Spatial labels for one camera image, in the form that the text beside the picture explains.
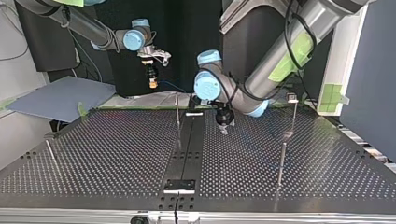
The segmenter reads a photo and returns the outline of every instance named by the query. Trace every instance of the black cable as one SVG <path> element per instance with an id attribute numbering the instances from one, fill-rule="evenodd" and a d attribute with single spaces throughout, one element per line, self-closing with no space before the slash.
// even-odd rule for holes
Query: black cable
<path id="1" fill-rule="evenodd" d="M 304 91 L 306 92 L 306 94 L 308 95 L 308 98 L 311 100 L 312 105 L 314 106 L 314 108 L 316 110 L 318 110 L 317 105 L 313 102 L 313 98 L 311 97 L 311 94 L 309 94 L 308 89 L 305 86 L 304 80 L 300 74 L 300 71 L 304 69 L 304 66 L 300 66 L 300 64 L 297 62 L 297 59 L 294 56 L 294 52 L 291 48 L 290 45 L 290 36 L 289 36 L 289 16 L 291 13 L 291 6 L 293 5 L 294 0 L 291 0 L 289 5 L 288 5 L 288 9 L 286 11 L 286 19 L 285 19 L 285 32 L 284 32 L 284 37 L 285 37 L 285 42 L 286 42 L 286 46 L 288 48 L 288 52 L 289 55 L 291 57 L 291 60 L 293 61 L 294 65 L 297 67 L 298 71 L 296 73 L 297 77 L 301 80 L 301 83 L 303 85 Z M 315 52 L 317 45 L 318 45 L 318 41 L 317 38 L 315 36 L 315 34 L 311 31 L 311 29 L 309 28 L 309 26 L 306 24 L 306 21 L 304 20 L 304 18 L 302 18 L 300 15 L 298 15 L 297 13 L 293 13 L 292 17 L 294 19 L 296 19 L 306 30 L 306 32 L 310 35 L 312 42 L 313 42 L 313 47 L 311 52 L 309 53 L 308 57 L 311 58 L 313 53 Z"/>
<path id="2" fill-rule="evenodd" d="M 288 48 L 288 52 L 289 55 L 291 57 L 291 60 L 293 61 L 294 65 L 299 69 L 299 70 L 303 70 L 304 67 L 300 66 L 300 64 L 297 62 L 297 59 L 294 55 L 294 52 L 291 48 L 291 43 L 290 43 L 290 34 L 289 34 L 289 17 L 290 17 L 290 13 L 291 13 L 291 7 L 294 3 L 294 0 L 291 0 L 289 5 L 288 5 L 288 9 L 286 11 L 286 17 L 285 17 L 285 31 L 283 32 L 283 36 L 285 37 L 285 42 L 286 42 L 286 47 Z M 315 36 L 315 34 L 311 31 L 311 29 L 309 28 L 308 24 L 306 23 L 306 21 L 304 20 L 303 17 L 301 17 L 300 15 L 296 14 L 296 13 L 292 13 L 292 17 L 294 19 L 296 19 L 306 30 L 306 32 L 309 34 L 309 36 L 312 39 L 313 42 L 313 46 L 312 46 L 312 50 L 309 53 L 308 57 L 312 57 L 313 53 L 315 52 L 316 48 L 317 48 L 317 38 Z"/>
<path id="3" fill-rule="evenodd" d="M 176 204 L 175 204 L 175 211 L 174 211 L 174 215 L 175 215 L 175 224 L 178 224 L 178 215 L 177 215 L 177 207 L 178 207 L 178 197 L 180 194 L 177 195 L 177 199 L 176 199 Z"/>
<path id="4" fill-rule="evenodd" d="M 301 80 L 301 84 L 303 84 L 304 91 L 305 91 L 306 94 L 308 95 L 308 98 L 311 100 L 311 103 L 312 103 L 312 105 L 314 106 L 315 110 L 318 111 L 318 106 L 317 106 L 316 103 L 313 102 L 313 100 L 312 100 L 313 98 L 311 97 L 311 94 L 309 94 L 309 92 L 308 92 L 308 90 L 307 90 L 307 88 L 306 88 L 306 86 L 305 86 L 305 84 L 304 84 L 304 80 L 303 80 L 303 78 L 302 78 L 300 72 L 297 72 L 297 74 L 298 74 L 297 77 Z"/>
<path id="5" fill-rule="evenodd" d="M 10 61 L 10 60 L 14 60 L 14 59 L 18 59 L 18 58 L 22 57 L 23 55 L 25 55 L 25 54 L 27 53 L 27 50 L 28 50 L 28 49 L 29 49 L 29 47 L 28 47 L 28 46 L 26 46 L 26 49 L 25 49 L 25 51 L 24 51 L 22 54 L 20 54 L 20 55 L 17 55 L 17 56 L 14 56 L 14 57 L 10 57 L 10 58 L 0 59 L 0 62 L 4 62 L 4 61 Z"/>

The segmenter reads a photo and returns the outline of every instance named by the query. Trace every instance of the metal rod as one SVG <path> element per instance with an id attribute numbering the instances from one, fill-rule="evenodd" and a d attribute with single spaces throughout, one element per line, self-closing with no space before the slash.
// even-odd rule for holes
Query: metal rod
<path id="1" fill-rule="evenodd" d="M 47 139 L 47 140 L 46 140 L 46 144 L 47 144 L 47 147 L 48 147 L 48 149 L 49 149 L 50 157 L 51 157 L 53 160 L 56 160 L 55 154 L 53 154 L 52 147 L 51 147 L 51 145 L 50 145 L 50 140 Z"/>
<path id="2" fill-rule="evenodd" d="M 286 157 L 286 146 L 287 143 L 283 143 L 282 150 L 280 152 L 279 176 L 277 178 L 277 184 L 279 187 L 282 186 L 283 166 L 285 164 L 285 157 Z"/>
<path id="3" fill-rule="evenodd" d="M 296 121 L 296 114 L 297 114 L 297 104 L 294 104 L 294 113 L 293 113 L 293 123 L 291 124 L 291 131 L 294 132 L 294 123 Z"/>
<path id="4" fill-rule="evenodd" d="M 178 113 L 178 95 L 176 93 L 175 97 L 175 104 L 176 104 L 176 114 L 177 114 L 177 127 L 180 128 L 180 115 Z"/>

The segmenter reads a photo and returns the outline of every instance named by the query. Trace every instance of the end effector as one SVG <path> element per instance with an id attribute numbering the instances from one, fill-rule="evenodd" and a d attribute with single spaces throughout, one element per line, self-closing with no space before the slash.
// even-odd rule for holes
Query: end effector
<path id="1" fill-rule="evenodd" d="M 142 59 L 142 64 L 146 66 L 146 76 L 149 81 L 149 87 L 156 89 L 158 87 L 158 69 L 154 65 L 154 60 L 161 63 L 164 67 L 169 64 L 171 54 L 156 49 L 153 40 L 157 34 L 151 31 L 147 19 L 138 19 L 132 21 L 132 30 L 127 31 L 123 36 L 123 45 L 131 51 L 137 51 L 137 56 Z"/>

